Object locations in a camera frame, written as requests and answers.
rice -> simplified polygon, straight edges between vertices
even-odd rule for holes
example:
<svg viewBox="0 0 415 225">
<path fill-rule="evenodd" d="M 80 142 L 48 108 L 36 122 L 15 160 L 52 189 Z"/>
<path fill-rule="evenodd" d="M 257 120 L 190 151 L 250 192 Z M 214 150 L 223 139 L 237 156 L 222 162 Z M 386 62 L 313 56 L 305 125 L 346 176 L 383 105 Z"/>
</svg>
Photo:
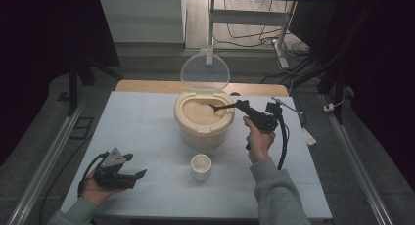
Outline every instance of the rice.
<svg viewBox="0 0 415 225">
<path fill-rule="evenodd" d="M 195 124 L 199 125 L 211 125 L 217 123 L 226 115 L 226 110 L 220 110 L 213 112 L 213 108 L 208 104 L 215 106 L 221 106 L 224 104 L 218 104 L 207 102 L 204 100 L 188 101 L 183 104 L 184 116 Z"/>
</svg>

person's left hand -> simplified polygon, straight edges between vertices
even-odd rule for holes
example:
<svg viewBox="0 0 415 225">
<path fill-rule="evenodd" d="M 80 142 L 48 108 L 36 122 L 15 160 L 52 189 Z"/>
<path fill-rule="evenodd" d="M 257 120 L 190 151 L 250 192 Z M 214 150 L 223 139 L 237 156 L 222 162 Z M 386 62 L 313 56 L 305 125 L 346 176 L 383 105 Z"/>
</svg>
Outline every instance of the person's left hand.
<svg viewBox="0 0 415 225">
<path fill-rule="evenodd" d="M 86 176 L 81 196 L 91 203 L 101 206 L 111 195 L 125 191 L 125 189 L 106 189 L 97 184 L 94 179 L 94 171 Z"/>
</svg>

table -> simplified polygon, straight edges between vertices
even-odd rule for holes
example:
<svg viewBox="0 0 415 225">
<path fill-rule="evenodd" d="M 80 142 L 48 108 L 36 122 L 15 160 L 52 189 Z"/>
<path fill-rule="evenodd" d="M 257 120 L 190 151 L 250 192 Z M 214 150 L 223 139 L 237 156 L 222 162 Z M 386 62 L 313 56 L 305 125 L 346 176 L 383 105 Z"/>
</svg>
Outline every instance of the table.
<svg viewBox="0 0 415 225">
<path fill-rule="evenodd" d="M 226 140 L 219 147 L 208 151 L 193 149 L 182 140 L 173 116 L 180 85 L 177 81 L 120 82 L 108 100 L 62 211 L 68 210 L 76 201 L 77 183 L 92 158 L 118 147 L 122 154 L 134 155 L 120 173 L 133 174 L 145 168 L 148 171 L 133 189 L 111 197 L 98 214 L 127 218 L 257 218 L 255 182 L 245 150 L 249 129 L 242 121 L 244 114 L 236 112 Z M 241 88 L 232 91 L 245 95 L 233 99 L 249 99 L 251 106 L 259 111 L 263 112 L 266 102 L 272 101 L 267 97 L 269 95 L 281 95 L 283 102 L 294 106 L 283 86 L 271 86 L 276 89 L 272 91 L 269 85 L 229 84 L 229 87 Z M 160 93 L 162 87 L 166 93 Z M 261 97 L 247 96 L 258 94 L 260 90 L 263 91 Z M 283 116 L 291 132 L 283 168 L 290 171 L 307 216 L 311 219 L 331 218 L 297 114 L 284 107 Z M 278 162 L 282 137 L 278 129 L 276 134 L 270 155 Z M 190 160 L 200 152 L 212 160 L 211 175 L 204 183 L 195 181 L 190 174 Z"/>
</svg>

paper cup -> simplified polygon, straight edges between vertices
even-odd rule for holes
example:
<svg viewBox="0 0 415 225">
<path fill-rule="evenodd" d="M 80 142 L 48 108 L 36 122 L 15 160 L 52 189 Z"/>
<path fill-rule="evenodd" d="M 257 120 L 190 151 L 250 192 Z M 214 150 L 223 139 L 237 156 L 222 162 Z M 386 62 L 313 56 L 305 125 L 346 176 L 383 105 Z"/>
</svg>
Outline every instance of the paper cup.
<svg viewBox="0 0 415 225">
<path fill-rule="evenodd" d="M 192 176 L 198 181 L 205 181 L 210 176 L 211 160 L 206 155 L 196 155 L 192 158 Z"/>
</svg>

wall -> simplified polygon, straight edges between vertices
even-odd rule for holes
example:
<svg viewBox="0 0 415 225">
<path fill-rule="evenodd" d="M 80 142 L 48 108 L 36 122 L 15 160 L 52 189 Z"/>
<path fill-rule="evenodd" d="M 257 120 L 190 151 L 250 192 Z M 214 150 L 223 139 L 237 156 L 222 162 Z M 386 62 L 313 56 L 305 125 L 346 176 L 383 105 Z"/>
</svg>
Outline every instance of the wall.
<svg viewBox="0 0 415 225">
<path fill-rule="evenodd" d="M 185 0 L 101 0 L 114 42 L 183 43 Z"/>
</svg>

